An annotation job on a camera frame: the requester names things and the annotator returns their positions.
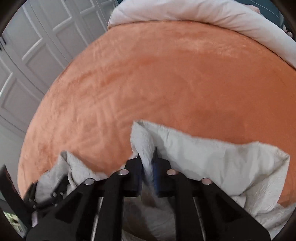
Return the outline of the white rolled duvet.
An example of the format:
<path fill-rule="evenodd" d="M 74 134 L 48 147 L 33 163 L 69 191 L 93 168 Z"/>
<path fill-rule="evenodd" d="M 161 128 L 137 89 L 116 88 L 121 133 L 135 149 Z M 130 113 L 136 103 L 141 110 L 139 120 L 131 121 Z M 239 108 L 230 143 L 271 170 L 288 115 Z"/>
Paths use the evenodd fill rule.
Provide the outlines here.
<path fill-rule="evenodd" d="M 108 28 L 145 21 L 196 21 L 243 34 L 295 67 L 295 40 L 259 13 L 236 1 L 123 1 Z"/>

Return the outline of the orange plush bedspread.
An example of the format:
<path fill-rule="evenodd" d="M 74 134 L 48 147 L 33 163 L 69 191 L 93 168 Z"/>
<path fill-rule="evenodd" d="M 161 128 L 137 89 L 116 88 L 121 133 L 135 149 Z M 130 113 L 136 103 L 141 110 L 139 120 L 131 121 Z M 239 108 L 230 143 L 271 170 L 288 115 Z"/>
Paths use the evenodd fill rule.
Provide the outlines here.
<path fill-rule="evenodd" d="M 63 150 L 106 174 L 131 155 L 135 120 L 291 157 L 280 204 L 295 202 L 295 69 L 258 42 L 197 22 L 116 26 L 54 81 L 25 136 L 18 189 Z"/>

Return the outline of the teal upholstered headboard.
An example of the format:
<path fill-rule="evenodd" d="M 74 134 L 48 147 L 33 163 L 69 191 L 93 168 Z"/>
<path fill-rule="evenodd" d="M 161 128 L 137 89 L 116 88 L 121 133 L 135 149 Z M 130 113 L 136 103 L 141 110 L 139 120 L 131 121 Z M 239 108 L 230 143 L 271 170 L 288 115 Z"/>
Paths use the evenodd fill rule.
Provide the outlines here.
<path fill-rule="evenodd" d="M 279 27 L 283 26 L 284 17 L 280 10 L 270 0 L 236 0 L 241 4 L 253 5 L 260 13 Z"/>

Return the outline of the white panelled wardrobe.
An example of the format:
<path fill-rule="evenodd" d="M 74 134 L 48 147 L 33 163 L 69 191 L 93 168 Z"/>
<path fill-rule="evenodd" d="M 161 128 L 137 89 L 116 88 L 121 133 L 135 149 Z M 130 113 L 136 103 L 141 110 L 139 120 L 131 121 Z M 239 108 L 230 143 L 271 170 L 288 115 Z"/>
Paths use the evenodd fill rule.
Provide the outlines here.
<path fill-rule="evenodd" d="M 57 76 L 107 30 L 117 1 L 15 1 L 1 27 L 1 165 L 17 181 L 28 126 Z"/>

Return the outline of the white quilted jacket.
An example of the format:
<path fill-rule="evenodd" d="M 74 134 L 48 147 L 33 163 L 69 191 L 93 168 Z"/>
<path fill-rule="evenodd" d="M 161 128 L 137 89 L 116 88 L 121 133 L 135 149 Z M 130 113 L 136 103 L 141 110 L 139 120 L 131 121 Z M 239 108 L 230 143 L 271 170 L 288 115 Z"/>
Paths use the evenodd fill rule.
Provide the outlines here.
<path fill-rule="evenodd" d="M 275 146 L 253 142 L 244 145 L 191 137 L 172 128 L 136 121 L 130 136 L 132 151 L 143 158 L 152 180 L 152 153 L 169 158 L 188 177 L 209 177 L 264 227 L 271 237 L 281 234 L 295 240 L 295 224 L 289 224 L 295 205 L 278 207 L 276 202 L 287 176 L 290 156 Z"/>

